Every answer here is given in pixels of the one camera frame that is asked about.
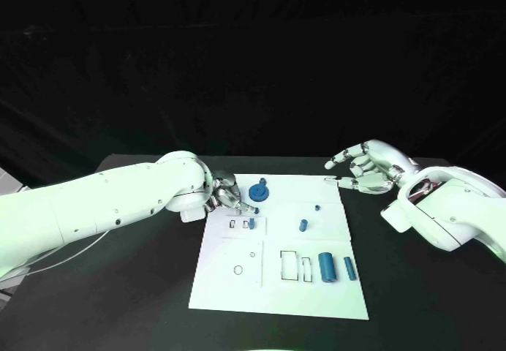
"robotic hand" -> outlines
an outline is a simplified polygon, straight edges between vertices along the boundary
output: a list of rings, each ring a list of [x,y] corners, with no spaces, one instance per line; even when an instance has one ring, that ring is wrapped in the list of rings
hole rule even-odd
[[[446,251],[453,251],[475,238],[506,262],[501,221],[506,214],[506,191],[492,181],[459,167],[423,169],[380,140],[347,149],[325,167],[332,169],[354,157],[355,178],[329,177],[326,182],[368,194],[383,194],[399,185],[399,199],[383,211],[384,219],[399,232],[413,227]]]
[[[187,151],[67,183],[0,197],[0,281],[42,252],[138,222],[164,208],[182,221],[217,207],[259,213],[241,202],[236,176],[211,172]]]
[[[347,189],[357,189],[367,194],[383,194],[394,185],[400,187],[420,170],[414,160],[390,144],[370,140],[341,151],[325,164],[331,170],[338,163],[352,160],[351,170],[355,178],[328,177],[328,183]]]

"blue object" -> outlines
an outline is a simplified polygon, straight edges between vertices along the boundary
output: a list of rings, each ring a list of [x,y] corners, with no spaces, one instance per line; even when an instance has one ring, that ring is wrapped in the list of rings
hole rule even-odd
[[[332,258],[331,252],[322,252],[319,254],[319,262],[321,262],[322,281],[325,283],[337,282],[338,277],[337,277],[335,260]]]
[[[262,178],[260,183],[252,186],[250,188],[250,199],[257,203],[269,198],[269,187],[266,186],[266,184],[267,180],[266,178]]]
[[[352,259],[350,257],[345,257],[345,265],[348,270],[348,277],[351,278],[351,280],[357,280]]]
[[[299,230],[301,230],[302,232],[305,232],[306,229],[308,229],[308,227],[309,227],[309,221],[308,221],[306,219],[303,219],[303,220],[301,221]]]

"black curtain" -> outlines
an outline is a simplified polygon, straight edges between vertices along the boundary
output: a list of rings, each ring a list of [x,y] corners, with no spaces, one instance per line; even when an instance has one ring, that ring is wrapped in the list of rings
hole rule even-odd
[[[110,154],[331,156],[377,138],[498,178],[506,17],[450,5],[31,5],[0,33],[2,167],[41,186]]]

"black table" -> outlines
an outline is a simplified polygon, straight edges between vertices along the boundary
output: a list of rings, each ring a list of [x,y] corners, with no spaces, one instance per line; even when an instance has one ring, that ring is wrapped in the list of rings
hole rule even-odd
[[[158,158],[113,155],[99,170]],[[202,160],[236,173],[351,174],[324,158]],[[0,314],[0,350],[505,350],[505,264],[475,241],[445,252],[397,233],[380,216],[396,192],[341,194],[370,321],[190,309],[205,221],[164,211],[27,278]]]

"white paper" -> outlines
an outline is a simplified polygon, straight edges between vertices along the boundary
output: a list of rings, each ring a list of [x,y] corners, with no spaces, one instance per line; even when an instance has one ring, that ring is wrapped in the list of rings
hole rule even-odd
[[[270,195],[256,203],[249,190],[263,177]],[[220,208],[208,215],[191,308],[368,320],[338,187],[318,175],[240,174],[237,178],[243,200],[262,211],[236,216],[233,210]],[[254,230],[243,228],[250,218],[256,218]],[[309,221],[305,232],[299,230],[302,219]],[[282,279],[282,251],[296,252],[298,281]],[[335,283],[322,282],[322,252],[335,257]],[[312,261],[312,282],[305,282],[309,267],[302,257]],[[348,278],[345,257],[355,263],[355,281]]]

